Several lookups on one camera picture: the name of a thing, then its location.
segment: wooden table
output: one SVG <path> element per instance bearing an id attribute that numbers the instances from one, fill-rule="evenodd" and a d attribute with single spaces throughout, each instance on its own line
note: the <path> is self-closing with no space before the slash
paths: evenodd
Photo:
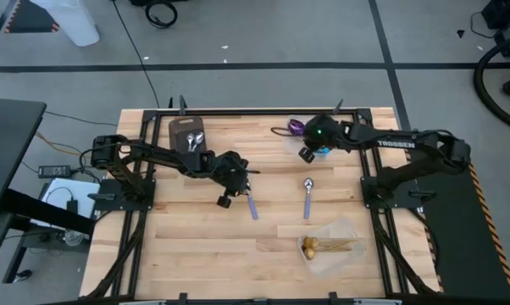
<path id="1" fill-rule="evenodd" d="M 375 128 L 397 128 L 392 108 L 371 110 Z M 124 110 L 118 133 L 136 139 L 142 112 Z M 326 298 L 329 291 L 337 291 L 339 297 L 385 295 L 369 211 L 363 205 L 358 152 L 332 151 L 324 160 L 305 164 L 284 147 L 283 138 L 270 132 L 270 127 L 285 123 L 285 115 L 202 118 L 208 149 L 216 154 L 237 151 L 249 160 L 250 169 L 262 172 L 250 176 L 259 220 L 252 220 L 246 197 L 233 198 L 229 209 L 221 208 L 215 204 L 223 192 L 221 186 L 156 166 L 157 190 L 147 218 L 136 299 L 177 299 L 181 292 L 189 293 L 190 299 Z M 168 122 L 172 119 L 161 123 L 161 147 L 169 146 Z M 406 162 L 402 150 L 380 149 L 380 153 L 383 165 L 396 167 Z M 369 163 L 374 173 L 371 158 Z M 310 219 L 305 220 L 302 183 L 307 177 L 315 187 Z M 438 290 L 423 225 L 407 210 L 395 210 L 394 215 L 404 257 L 428 286 Z M 351 222 L 366 246 L 365 257 L 337 274 L 318 277 L 303 262 L 297 237 L 338 218 Z M 97 224 L 81 295 L 92 291 L 114 262 L 123 220 L 124 212 L 113 212 Z M 393 266 L 390 263 L 398 291 Z M 128 271 L 124 269 L 123 293 Z"/>

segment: desk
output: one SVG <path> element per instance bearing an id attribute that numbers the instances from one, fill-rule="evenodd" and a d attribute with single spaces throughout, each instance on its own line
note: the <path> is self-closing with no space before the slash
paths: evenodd
<path id="1" fill-rule="evenodd" d="M 0 99 L 0 247 L 8 229 L 48 231 L 30 225 L 31 219 L 91 234 L 93 220 L 55 208 L 9 189 L 10 181 L 42 120 L 45 103 Z M 5 283 L 11 283 L 25 254 L 25 238 L 8 266 Z"/>
<path id="2" fill-rule="evenodd" d="M 392 108 L 371 110 L 376 128 L 397 128 Z M 123 110 L 118 133 L 138 138 L 142 114 L 143 110 Z M 282 126 L 287 115 L 202 118 L 208 149 L 217 154 L 237 151 L 250 162 L 249 169 L 262 172 L 250 176 L 259 220 L 252 220 L 246 197 L 233 198 L 229 209 L 221 208 L 215 204 L 223 191 L 220 186 L 156 166 L 155 203 L 147 216 L 136 299 L 177 299 L 181 292 L 189 293 L 190 299 L 326 298 L 329 291 L 339 297 L 385 295 L 370 214 L 363 205 L 358 152 L 333 151 L 324 160 L 305 164 L 284 148 L 281 137 L 270 132 L 270 127 Z M 172 119 L 161 121 L 161 147 L 169 147 L 168 122 Z M 406 162 L 399 149 L 380 149 L 380 154 L 383 165 L 396 167 Z M 369 164 L 374 167 L 371 157 Z M 302 183 L 308 176 L 315 187 L 310 219 L 305 220 Z M 81 295 L 92 291 L 114 262 L 124 214 L 113 212 L 97 223 Z M 439 290 L 423 225 L 406 210 L 396 210 L 394 216 L 404 257 L 428 286 Z M 304 265 L 296 238 L 340 217 L 347 218 L 363 239 L 365 258 L 335 275 L 319 278 Z M 397 291 L 394 264 L 390 266 Z M 121 293 L 126 293 L 128 278 L 124 274 Z"/>

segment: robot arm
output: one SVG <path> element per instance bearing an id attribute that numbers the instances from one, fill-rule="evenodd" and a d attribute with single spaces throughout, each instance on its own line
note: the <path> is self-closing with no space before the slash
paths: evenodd
<path id="1" fill-rule="evenodd" d="M 122 147 L 130 147 L 130 150 L 123 152 Z M 119 153 L 125 153 L 126 156 L 120 157 Z M 107 170 L 121 184 L 124 196 L 130 200 L 142 201 L 147 196 L 143 179 L 140 174 L 127 168 L 128 164 L 135 161 L 177 169 L 191 178 L 211 179 L 225 188 L 224 195 L 217 201 L 223 208 L 230 206 L 229 196 L 246 194 L 248 190 L 248 162 L 237 152 L 229 151 L 217 157 L 213 151 L 179 153 L 143 141 L 128 140 L 122 135 L 98 136 L 93 141 L 91 165 L 96 169 Z"/>
<path id="2" fill-rule="evenodd" d="M 372 192 L 382 200 L 392 197 L 392 192 L 403 182 L 439 172 L 457 175 L 469 165 L 469 145 L 444 130 L 377 130 L 360 123 L 337 122 L 321 114 L 306 123 L 303 138 L 306 147 L 299 155 L 307 163 L 312 162 L 313 152 L 321 147 L 348 152 L 374 147 L 422 151 L 425 158 L 395 169 L 384 167 L 369 182 Z"/>

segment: gray floor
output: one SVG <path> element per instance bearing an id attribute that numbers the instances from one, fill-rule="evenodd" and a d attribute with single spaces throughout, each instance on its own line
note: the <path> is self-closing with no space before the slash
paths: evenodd
<path id="1" fill-rule="evenodd" d="M 125 65 L 138 59 L 109 0 L 85 1 L 101 41 L 75 47 L 60 30 L 48 34 L 0 34 L 0 66 Z M 396 63 L 474 63 L 492 46 L 469 31 L 469 16 L 486 0 L 377 0 Z M 0 0 L 0 14 L 7 0 Z M 119 10 L 146 64 L 279 62 L 382 63 L 368 0 L 191 0 L 178 3 L 178 23 L 151 27 L 126 0 Z M 481 18 L 476 28 L 490 33 Z M 465 30 L 459 38 L 457 30 Z M 508 61 L 502 57 L 496 61 Z M 471 70 L 398 70 L 413 128 L 446 128 L 466 139 L 510 263 L 510 128 L 493 118 L 474 93 Z M 250 69 L 150 71 L 158 99 L 183 94 L 189 107 L 395 106 L 383 69 Z M 510 69 L 485 73 L 491 94 L 510 111 L 499 85 Z M 122 108 L 154 108 L 142 72 L 0 73 L 0 97 L 47 103 L 48 110 L 114 123 Z M 87 149 L 113 127 L 45 115 L 39 131 L 50 141 Z M 77 163 L 36 138 L 24 161 Z M 20 167 L 12 187 L 36 196 L 44 180 Z M 0 281 L 15 247 L 4 243 Z M 0 303 L 72 300 L 80 289 L 84 254 L 50 257 L 29 253 L 22 267 L 36 273 L 26 282 L 0 284 Z"/>

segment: metal spoon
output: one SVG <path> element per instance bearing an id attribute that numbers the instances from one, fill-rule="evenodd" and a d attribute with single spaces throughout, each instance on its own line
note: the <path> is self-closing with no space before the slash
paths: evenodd
<path id="1" fill-rule="evenodd" d="M 306 202 L 304 203 L 304 219 L 309 219 L 309 195 L 313 188 L 313 180 L 306 178 L 304 181 L 304 187 L 306 188 Z"/>
<path id="2" fill-rule="evenodd" d="M 191 151 L 195 152 L 195 148 L 197 148 L 197 145 L 202 143 L 202 141 L 204 141 L 204 132 L 199 132 L 195 136 L 195 145 L 193 146 Z"/>
<path id="3" fill-rule="evenodd" d="M 187 152 L 191 151 L 191 143 L 195 140 L 195 136 L 193 134 L 187 135 L 187 141 L 189 142 L 189 147 L 187 148 Z"/>

